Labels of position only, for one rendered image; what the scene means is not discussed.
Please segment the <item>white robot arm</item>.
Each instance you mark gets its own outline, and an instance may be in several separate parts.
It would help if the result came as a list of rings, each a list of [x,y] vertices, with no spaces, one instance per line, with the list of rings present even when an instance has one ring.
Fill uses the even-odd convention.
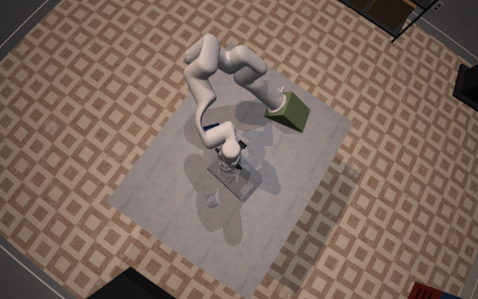
[[[195,127],[200,139],[207,149],[214,149],[223,144],[220,147],[222,160],[232,164],[250,142],[245,137],[238,141],[235,125],[230,121],[204,130],[203,114],[217,99],[208,78],[217,71],[217,68],[226,74],[233,74],[234,81],[263,102],[270,113],[277,113],[285,106],[287,100],[283,94],[285,87],[276,91],[261,78],[268,68],[264,60],[252,50],[244,45],[238,45],[231,51],[227,52],[222,48],[220,51],[220,43],[212,34],[203,36],[189,48],[184,54],[184,60],[188,64],[184,70],[184,78],[197,104]]]

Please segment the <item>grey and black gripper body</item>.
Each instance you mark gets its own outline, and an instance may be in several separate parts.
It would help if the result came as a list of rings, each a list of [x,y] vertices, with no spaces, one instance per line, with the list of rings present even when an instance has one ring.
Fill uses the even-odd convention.
[[[222,161],[223,163],[225,163],[225,162],[222,160],[222,157],[221,157],[221,150],[218,152],[217,158],[218,158],[220,161]],[[225,164],[226,164],[229,168],[235,169],[236,166],[237,166],[237,164],[238,164],[239,162],[240,162],[240,159],[239,159],[239,157],[238,157],[238,159],[237,159],[234,163],[232,163],[232,164],[225,163]]]

